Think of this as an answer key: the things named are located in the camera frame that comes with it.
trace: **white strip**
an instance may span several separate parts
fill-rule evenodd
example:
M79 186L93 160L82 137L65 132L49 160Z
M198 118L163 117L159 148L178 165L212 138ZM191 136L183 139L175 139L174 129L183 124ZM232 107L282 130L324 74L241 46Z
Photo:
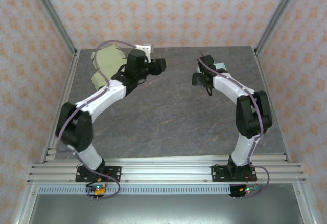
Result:
M107 186L105 194L113 194L117 186ZM41 185L40 195L85 195L83 185ZM119 195L200 195L230 194L229 184L224 185L121 185Z
M161 172L164 169L173 168L173 165L167 165L165 167L163 166L155 166L155 167L149 167L149 166L124 166L124 173L132 173L135 168L138 168L138 172L140 173L147 173L149 169L156 170L156 172ZM191 172L191 170L198 172L198 170L204 168L206 169L207 166L190 166L190 165L180 165L180 168L184 168L186 172ZM299 167L299 165L288 165L287 167L281 167L281 166L269 166L269 172L270 173L279 173L279 172L290 172L290 173L301 173L303 171L302 167ZM264 173L265 171L261 168L256 169L257 173ZM53 167L32 167L31 174L43 174L43 173L52 173L52 174L75 174L76 173L76 167L74 166L58 166L54 165Z
M77 154L80 156L83 163L86 164L92 170L96 170L102 162L102 158L94 149L92 143L89 145L89 147L86 150Z
M116 159L108 159L104 160L110 164L183 164L183 163L192 163L192 164L200 164L200 163L217 163L217 161L226 161L228 160L229 155L211 155L211 156L163 156L163 157L148 157L148 158L116 158ZM286 156L284 154L258 154L253 155L254 161L263 161L257 162L257 164L264 164L269 161L275 161L277 163L287 163ZM54 164L75 164L78 160L75 159L63 159L63 160L55 160L51 163Z

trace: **wall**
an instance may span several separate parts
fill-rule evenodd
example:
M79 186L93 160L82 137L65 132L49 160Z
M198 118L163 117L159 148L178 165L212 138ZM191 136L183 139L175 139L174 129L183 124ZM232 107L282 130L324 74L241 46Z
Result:
M294 0L260 61L291 157L304 162L327 220L327 0Z
M51 0L74 45L256 46L281 0Z
M0 0L0 219L39 163L71 55L39 0Z

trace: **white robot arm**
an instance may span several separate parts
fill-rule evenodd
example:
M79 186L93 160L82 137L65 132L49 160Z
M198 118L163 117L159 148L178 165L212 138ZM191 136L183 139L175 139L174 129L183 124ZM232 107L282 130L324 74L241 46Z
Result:
M252 176L252 172L254 172L254 168L249 164L260 138L258 137L260 135L260 122L249 94L253 96L259 108L263 133L266 133L272 125L267 94L264 91L256 92L240 84L233 79L226 69L217 69L218 65L214 64L210 55L202 56L200 60L198 72L194 73L192 77L192 85L205 87L210 96L212 96L213 88L224 93L236 105L237 111L238 141L235 150L229 157L226 168L220 167L221 174L217 175L215 179L225 181L228 178L231 181L244 181L246 175ZM219 75L205 68L201 62Z
M230 73L222 73L222 75L232 78ZM226 95L235 105L238 97L247 96L247 93L235 83L220 76L213 77L213 85L214 89ZM254 90L247 87L244 88L250 91L251 94L254 94ZM258 140L255 141L254 137L248 139L239 134L235 150L231 154L231 158L237 166L244 166L248 164L248 156L254 143L258 143Z
M136 46L127 57L124 71L118 71L113 75L109 85L100 88L83 101L76 104L68 102L61 108L56 136L61 133L63 143L74 150L91 170L107 173L104 160L92 145L92 124L95 119L109 106L131 93L149 74L159 75L166 69L165 59L150 59L150 49L151 46Z

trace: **purple cable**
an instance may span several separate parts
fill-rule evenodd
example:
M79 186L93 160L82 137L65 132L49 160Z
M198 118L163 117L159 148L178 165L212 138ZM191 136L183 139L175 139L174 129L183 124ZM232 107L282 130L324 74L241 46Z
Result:
M74 111L74 112L73 112L73 113L68 117L68 119L67 119L66 122L63 124L62 128L60 129L60 132L59 132L59 135L58 135L58 140L57 140L57 151L59 151L59 152L63 152L63 151L58 150L58 145L60 144L60 139L61 139L61 137L62 137L62 135L63 135L63 132L65 131L65 129L66 129L67 126L69 125L70 121L74 118L74 116L75 116L75 115L76 115L76 114L77 114L81 109L83 109L85 106L87 106L88 104L92 103L93 101L99 99L101 96L103 96L103 95L104 95L104 94L109 90L109 81L110 81L110 79L107 78L106 75L105 75L105 74L104 74L104 73L99 69L98 61L97 61L97 53L98 53L98 51L100 50L100 48L101 48L103 45L106 45L106 44L108 44L108 43L121 43L121 44L127 45L127 46L129 46L129 47L136 48L135 45L132 45L132 44L129 44L129 43L126 43L126 42L123 42L123 41L117 41L117 40L105 41L105 42L101 43L101 44L97 47L96 52L95 52L95 55L94 55L95 66L96 66L96 69L98 69L98 72L100 73L100 75L101 75L101 76L106 80L107 85L106 85L106 87L103 89L103 91L102 91L101 93L99 93L98 95L94 96L92 99L90 99L90 100L88 100L87 102L85 102L83 105L81 105L81 106L79 106L78 108L76 108L76 110L75 110L75 111ZM114 182L117 183L117 185L118 185L118 190L117 190L117 192L115 192L114 194L108 195L108 196L103 196L103 197L101 197L100 199L110 198L110 197L116 196L116 195L119 193L119 191L121 190L121 186L120 186L119 182L118 182L116 179L114 179L114 178L112 178L112 177L110 177L110 176L108 176L108 175L101 174L101 173L98 173L98 172L92 170L92 169L89 168L86 164L84 164L83 160L78 156L77 153L75 153L75 156L76 156L77 159L78 159L78 160L79 160L79 161L84 165L84 167L85 167L87 170L89 170L90 172L92 172L92 173L94 173L94 174L97 174L97 175L99 175L99 176L105 177L105 178L107 178L107 179L110 179L110 180L112 180L112 181L114 181Z
M252 155L252 153L253 153L253 151L254 151L254 149L255 149L255 146L256 146L257 141L258 141L258 140L263 136L263 134L264 134L264 126L263 126L263 123L262 123L262 118L261 118L261 114L260 114L259 107L258 107L258 105L257 105L257 103L256 103L256 101L255 101L254 96L253 96L253 95L251 94L251 92L250 92L249 90L247 90L247 88L245 88L241 83L239 83L237 80L233 79L232 77L227 77L227 76L222 75L222 74L220 74L219 72L217 72L217 71L211 69L211 68L210 68L209 66L207 66L205 63L203 63L203 61L202 61L201 59L197 59L197 60L198 60L198 61L199 61L199 62L200 62L200 63L201 63L205 68L207 68L209 71L215 73L217 76L220 76L220 77L222 77L222 78L225 78L225 79L227 79L227 80L229 80L229 81L235 83L238 87L240 87L242 90L244 90L244 91L245 91L245 92L250 96L250 99L252 100L252 102L253 102L253 104L254 104L255 111L256 111L256 113L257 113L257 115L258 115L259 126L260 126L260 134L259 134L257 137L254 138L254 144L253 144L253 146L252 146L252 148L251 148L251 150L250 150L250 153L249 153L249 155L248 155L248 164L249 164L249 166L252 167L252 168L257 167L257 168L261 168L261 169L263 169L263 170L266 171L266 173L267 173L267 184L265 185L265 187L264 187L260 192L254 194L254 195L250 195L250 196L243 197L243 198L251 198L251 197L257 196L258 194L261 194L265 189L267 189L267 187L268 187L268 185L269 185L269 182L270 182L270 175L269 175L268 170L267 170L265 167L263 167L263 166L253 166L253 165L251 164L251 161L250 161L250 159L251 159L251 155Z

